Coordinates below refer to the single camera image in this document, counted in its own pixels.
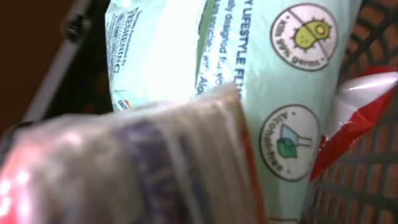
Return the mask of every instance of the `light green package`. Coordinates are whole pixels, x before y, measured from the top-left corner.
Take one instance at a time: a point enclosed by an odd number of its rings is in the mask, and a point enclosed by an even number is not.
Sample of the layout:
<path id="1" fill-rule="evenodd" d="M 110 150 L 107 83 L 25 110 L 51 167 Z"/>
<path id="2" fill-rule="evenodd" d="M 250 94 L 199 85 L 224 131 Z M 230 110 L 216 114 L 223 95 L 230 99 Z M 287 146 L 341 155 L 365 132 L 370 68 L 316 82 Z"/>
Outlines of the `light green package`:
<path id="1" fill-rule="evenodd" d="M 194 95 L 204 5 L 205 0 L 110 2 L 106 50 L 115 111 Z"/>
<path id="2" fill-rule="evenodd" d="M 214 3 L 197 94 L 239 89 L 270 223 L 298 223 L 361 0 Z"/>

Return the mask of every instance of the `blurry package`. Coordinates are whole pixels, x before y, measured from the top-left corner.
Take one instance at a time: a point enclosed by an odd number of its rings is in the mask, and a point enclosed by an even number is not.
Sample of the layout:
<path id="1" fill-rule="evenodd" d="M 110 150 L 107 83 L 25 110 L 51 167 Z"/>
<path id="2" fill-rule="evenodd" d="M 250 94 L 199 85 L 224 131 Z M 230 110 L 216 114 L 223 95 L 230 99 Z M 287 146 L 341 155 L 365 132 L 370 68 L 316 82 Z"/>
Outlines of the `blurry package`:
<path id="1" fill-rule="evenodd" d="M 227 85 L 26 129 L 0 174 L 0 223 L 266 223 L 245 127 Z"/>
<path id="2" fill-rule="evenodd" d="M 361 1 L 210 1 L 197 95 L 237 84 L 271 223 L 300 220 Z"/>
<path id="3" fill-rule="evenodd" d="M 377 124 L 397 83 L 397 69 L 376 67 L 339 85 L 310 180 L 332 165 Z"/>
<path id="4" fill-rule="evenodd" d="M 111 0 L 105 21 L 115 111 L 193 95 L 205 1 Z"/>

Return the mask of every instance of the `circular icon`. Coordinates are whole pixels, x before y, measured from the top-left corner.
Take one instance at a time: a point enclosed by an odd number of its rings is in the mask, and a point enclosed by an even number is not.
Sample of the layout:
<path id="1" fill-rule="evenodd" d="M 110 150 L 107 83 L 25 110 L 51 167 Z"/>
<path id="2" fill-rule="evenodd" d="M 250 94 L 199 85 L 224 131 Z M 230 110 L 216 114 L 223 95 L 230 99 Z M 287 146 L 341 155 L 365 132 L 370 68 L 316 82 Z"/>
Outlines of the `circular icon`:
<path id="1" fill-rule="evenodd" d="M 302 105 L 288 105 L 264 122 L 260 150 L 267 167 L 278 177 L 298 181 L 310 170 L 320 137 L 317 116 Z"/>
<path id="2" fill-rule="evenodd" d="M 333 15 L 317 4 L 299 4 L 282 12 L 271 29 L 275 51 L 288 64 L 306 71 L 328 65 L 338 41 Z"/>

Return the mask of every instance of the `green bottle illustration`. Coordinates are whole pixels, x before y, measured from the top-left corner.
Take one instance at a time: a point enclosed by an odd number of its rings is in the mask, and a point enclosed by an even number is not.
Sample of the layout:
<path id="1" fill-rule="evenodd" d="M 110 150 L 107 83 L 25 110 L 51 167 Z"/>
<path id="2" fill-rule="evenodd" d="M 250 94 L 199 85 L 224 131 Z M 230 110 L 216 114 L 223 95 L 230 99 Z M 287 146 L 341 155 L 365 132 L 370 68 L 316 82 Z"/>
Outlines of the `green bottle illustration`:
<path id="1" fill-rule="evenodd" d="M 299 136 L 292 128 L 283 124 L 280 129 L 280 138 L 277 141 L 278 153 L 284 159 L 298 159 L 299 146 L 312 147 L 312 140 Z"/>
<path id="2" fill-rule="evenodd" d="M 314 47 L 317 41 L 329 38 L 330 29 L 331 26 L 323 19 L 318 21 L 314 18 L 312 21 L 296 29 L 296 33 L 292 37 L 295 48 L 300 47 L 306 52 L 308 49 Z"/>

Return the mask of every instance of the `dark background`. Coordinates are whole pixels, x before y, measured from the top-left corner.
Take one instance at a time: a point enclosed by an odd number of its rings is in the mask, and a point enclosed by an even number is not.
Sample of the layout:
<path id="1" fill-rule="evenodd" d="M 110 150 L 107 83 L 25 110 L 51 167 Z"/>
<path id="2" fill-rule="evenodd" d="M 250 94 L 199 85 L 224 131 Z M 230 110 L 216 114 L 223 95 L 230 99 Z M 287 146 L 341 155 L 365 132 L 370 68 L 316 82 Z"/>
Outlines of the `dark background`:
<path id="1" fill-rule="evenodd" d="M 60 24 L 73 0 L 0 4 L 0 133 L 23 117 L 62 41 Z"/>

